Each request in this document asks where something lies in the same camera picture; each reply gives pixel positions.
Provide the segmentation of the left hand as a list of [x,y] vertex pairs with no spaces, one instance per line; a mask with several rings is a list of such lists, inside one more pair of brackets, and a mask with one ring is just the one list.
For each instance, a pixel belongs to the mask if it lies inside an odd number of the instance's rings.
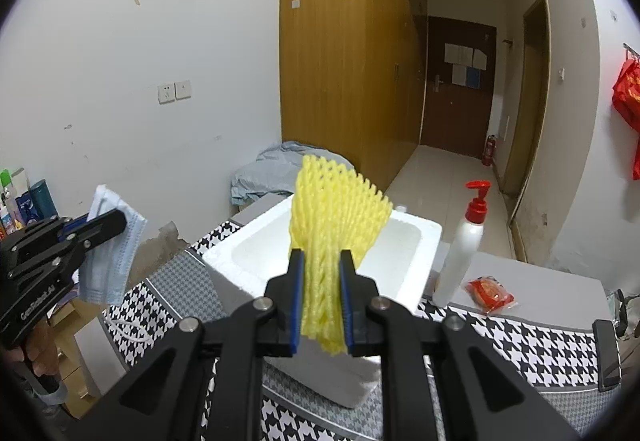
[[58,348],[47,317],[39,320],[24,340],[10,340],[1,328],[1,363],[23,389],[44,406],[62,405],[68,395],[60,375]]

